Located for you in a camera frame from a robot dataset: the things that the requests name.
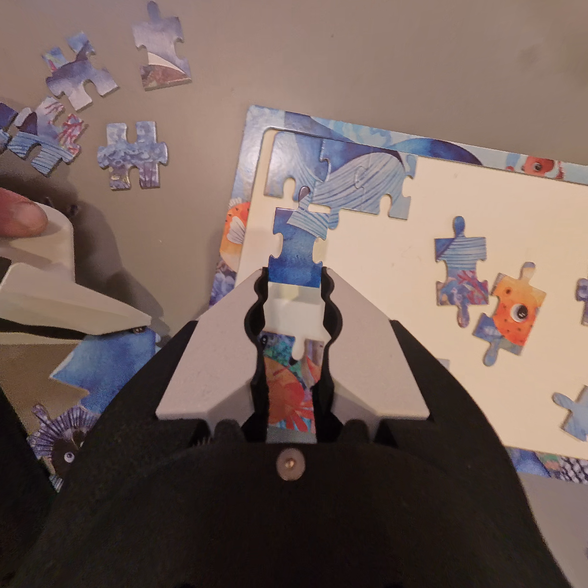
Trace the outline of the joined orange crab puzzle pieces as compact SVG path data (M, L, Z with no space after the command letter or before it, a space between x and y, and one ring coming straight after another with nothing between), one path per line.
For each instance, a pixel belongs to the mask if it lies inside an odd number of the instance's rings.
M269 426L315 434L312 387L321 375L322 341L306 340L303 355L292 355L295 338L262 331L266 380L269 388Z

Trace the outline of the purple white-patch puzzle piece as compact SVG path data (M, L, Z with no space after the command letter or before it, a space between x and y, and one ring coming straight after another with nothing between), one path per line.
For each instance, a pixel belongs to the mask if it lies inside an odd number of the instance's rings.
M192 82L187 58L180 58L175 49L183 42L183 31L177 16L162 17L155 1L147 3L149 19L132 24L134 43L146 49L148 62L141 65L142 86L145 91L164 89Z

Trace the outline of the person's left hand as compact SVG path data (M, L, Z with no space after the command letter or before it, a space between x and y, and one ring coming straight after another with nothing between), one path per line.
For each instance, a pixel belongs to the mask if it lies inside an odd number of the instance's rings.
M1 239L33 238L47 227L47 214L37 203L1 188Z

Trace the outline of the dark blue puzzle piece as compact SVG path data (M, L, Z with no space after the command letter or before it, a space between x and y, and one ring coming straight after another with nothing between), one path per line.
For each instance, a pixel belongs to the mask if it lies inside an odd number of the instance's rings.
M0 110L1 110L1 144L0 149L1 153L6 151L8 144L12 138L11 134L9 133L9 128L11 127L13 121L18 116L18 111L14 110L13 108L9 107L7 104L3 102L0 103Z

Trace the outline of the red coral striped puzzle piece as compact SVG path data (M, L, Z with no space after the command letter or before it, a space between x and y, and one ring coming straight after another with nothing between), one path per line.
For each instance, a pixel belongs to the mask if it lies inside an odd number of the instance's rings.
M62 103L49 96L34 110L24 108L13 123L17 133L6 146L8 151L21 159L27 158L34 148L39 147L39 153L30 164L46 177L61 162L71 164L81 151L77 139L87 125L76 114L69 114L62 124L55 125L55 119L64 109Z

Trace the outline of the blue striped coral puzzle piece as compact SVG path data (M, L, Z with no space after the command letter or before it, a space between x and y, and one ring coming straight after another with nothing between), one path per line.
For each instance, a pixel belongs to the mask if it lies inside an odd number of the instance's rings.
M486 238L467 237L461 216L454 217L453 231L451 238L435 239L435 259L446 264L445 281L436 283L436 303L455 306L458 325L465 328L469 307L489 303L488 281L480 281L476 270L478 261L487 259Z

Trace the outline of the joined blue whale puzzle pieces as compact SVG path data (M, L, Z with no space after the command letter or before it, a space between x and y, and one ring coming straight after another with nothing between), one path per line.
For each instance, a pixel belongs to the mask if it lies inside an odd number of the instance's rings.
M341 210L378 215L384 196L392 201L388 216L407 220L410 197L403 195L403 184L415 172L413 155L281 130L273 140L264 195L282 197L285 181L294 180L303 192L288 224L326 239Z

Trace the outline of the black urchin eye puzzle piece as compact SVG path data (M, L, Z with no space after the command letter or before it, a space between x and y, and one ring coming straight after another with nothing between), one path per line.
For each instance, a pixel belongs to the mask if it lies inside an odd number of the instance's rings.
M27 437L27 442L35 457L43 460L52 470L49 480L54 489L60 492L63 480L85 438L98 421L99 414L77 405L53 419L47 408L40 403L33 406L32 413L39 420L40 426Z

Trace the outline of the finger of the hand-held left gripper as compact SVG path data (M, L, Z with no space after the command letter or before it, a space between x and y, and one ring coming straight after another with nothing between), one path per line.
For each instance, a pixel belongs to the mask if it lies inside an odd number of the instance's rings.
M1 332L61 339L151 326L150 315L55 273L1 262Z

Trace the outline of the blue white-striped puzzle piece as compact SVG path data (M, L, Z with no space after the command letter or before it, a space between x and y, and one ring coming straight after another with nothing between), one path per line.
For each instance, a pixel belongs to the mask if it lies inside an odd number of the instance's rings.
M316 239L326 239L329 214L311 212L311 189L303 186L296 210L276 208L273 233L282 235L282 250L268 261L269 281L319 288L322 262L313 261Z

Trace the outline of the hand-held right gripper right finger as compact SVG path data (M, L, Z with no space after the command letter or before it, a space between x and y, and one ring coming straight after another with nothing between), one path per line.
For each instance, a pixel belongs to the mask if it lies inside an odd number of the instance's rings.
M384 419L430 416L390 319L333 269L323 268L325 345L313 386L318 442L334 442L343 426L362 422L376 436Z

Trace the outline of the orange pufferfish puzzle piece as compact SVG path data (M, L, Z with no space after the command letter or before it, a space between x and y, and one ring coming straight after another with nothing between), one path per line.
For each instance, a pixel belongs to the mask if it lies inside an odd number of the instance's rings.
M487 367L496 363L500 350L521 355L537 319L546 293L533 287L530 280L535 272L533 262L525 262L518 278L498 274L491 295L498 303L491 316L482 314L474 336L489 343L483 357Z

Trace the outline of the light blue splash puzzle piece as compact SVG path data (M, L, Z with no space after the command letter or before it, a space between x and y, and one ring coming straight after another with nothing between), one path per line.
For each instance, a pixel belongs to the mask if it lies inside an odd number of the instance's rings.
M552 400L568 411L562 430L581 442L587 442L587 386L583 386L576 400L562 393L554 393Z

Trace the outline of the ocean jigsaw puzzle frame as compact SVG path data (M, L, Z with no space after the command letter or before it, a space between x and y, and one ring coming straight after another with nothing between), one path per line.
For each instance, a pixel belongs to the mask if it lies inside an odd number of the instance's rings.
M486 412L521 473L587 484L587 442L562 430L568 415L552 396L576 400L587 386L587 327L576 285L587 278L587 166L251 106L239 152L209 305L255 268L267 265L280 234L276 208L296 210L295 181L282 197L264 195L275 135L294 131L416 157L403 184L407 220L388 216L390 196L372 215L341 210L335 229L316 239L313 261L334 269L390 319L399 320L445 364ZM436 283L446 279L435 239L454 235L465 219L467 237L486 238L487 259L477 276L488 281L489 303L470 306L461 328L455 306L438 306ZM487 367L489 343L474 336L498 274L518 278L536 266L530 284L546 293L521 355L500 350Z

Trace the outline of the purple blue bubbly puzzle piece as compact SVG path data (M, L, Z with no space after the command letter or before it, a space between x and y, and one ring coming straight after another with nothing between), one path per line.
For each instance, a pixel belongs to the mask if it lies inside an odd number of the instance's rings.
M168 163L168 147L157 140L154 121L138 121L135 124L136 141L128 142L125 123L108 123L107 145L100 146L97 161L101 169L109 168L111 190L130 189L129 172L136 168L141 189L160 187L159 165Z

